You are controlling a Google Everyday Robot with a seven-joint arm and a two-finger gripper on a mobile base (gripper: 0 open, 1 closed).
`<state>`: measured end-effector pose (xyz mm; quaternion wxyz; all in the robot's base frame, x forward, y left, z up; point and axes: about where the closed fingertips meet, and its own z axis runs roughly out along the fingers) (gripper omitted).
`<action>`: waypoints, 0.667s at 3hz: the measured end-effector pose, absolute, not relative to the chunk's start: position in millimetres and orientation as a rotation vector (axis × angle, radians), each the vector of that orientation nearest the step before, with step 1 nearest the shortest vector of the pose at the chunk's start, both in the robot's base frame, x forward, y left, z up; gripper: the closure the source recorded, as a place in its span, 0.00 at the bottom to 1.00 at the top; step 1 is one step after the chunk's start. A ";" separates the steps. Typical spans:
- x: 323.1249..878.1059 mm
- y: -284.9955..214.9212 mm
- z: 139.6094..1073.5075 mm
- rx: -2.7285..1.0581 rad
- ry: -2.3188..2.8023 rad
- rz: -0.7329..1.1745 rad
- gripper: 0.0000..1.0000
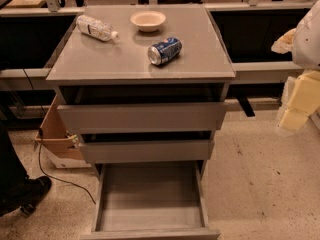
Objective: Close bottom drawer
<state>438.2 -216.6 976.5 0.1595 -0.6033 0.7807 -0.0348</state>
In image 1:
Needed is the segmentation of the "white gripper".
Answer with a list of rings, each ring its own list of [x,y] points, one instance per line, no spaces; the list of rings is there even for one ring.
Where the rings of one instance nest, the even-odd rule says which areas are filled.
[[[296,29],[283,34],[271,46],[275,53],[292,51]],[[289,77],[282,96],[278,126],[287,131],[298,131],[309,116],[320,107],[320,72],[307,70],[297,78]]]

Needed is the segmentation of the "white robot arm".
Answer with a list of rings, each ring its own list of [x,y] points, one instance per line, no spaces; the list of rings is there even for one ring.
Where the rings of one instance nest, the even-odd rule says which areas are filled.
[[[320,1],[317,1],[298,25],[271,46],[275,53],[292,54],[293,63],[304,69],[294,81],[279,126],[288,131],[302,128],[320,107]]]

